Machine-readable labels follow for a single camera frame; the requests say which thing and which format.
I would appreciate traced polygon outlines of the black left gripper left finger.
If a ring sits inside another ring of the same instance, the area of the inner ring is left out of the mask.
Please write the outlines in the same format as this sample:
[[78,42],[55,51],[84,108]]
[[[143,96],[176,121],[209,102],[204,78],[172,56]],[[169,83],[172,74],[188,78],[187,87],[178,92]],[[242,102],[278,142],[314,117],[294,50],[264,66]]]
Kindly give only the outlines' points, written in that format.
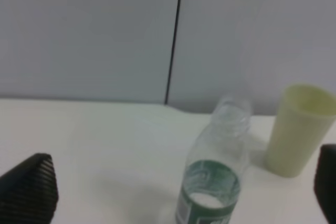
[[50,154],[36,153],[1,176],[1,223],[51,223],[57,204]]

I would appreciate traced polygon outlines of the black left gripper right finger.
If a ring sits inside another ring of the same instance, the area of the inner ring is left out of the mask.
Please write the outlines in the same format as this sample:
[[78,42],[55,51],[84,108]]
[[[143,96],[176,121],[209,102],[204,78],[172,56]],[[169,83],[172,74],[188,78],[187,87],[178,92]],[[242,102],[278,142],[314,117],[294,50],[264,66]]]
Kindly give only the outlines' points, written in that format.
[[335,144],[320,148],[314,193],[328,223],[335,223]]

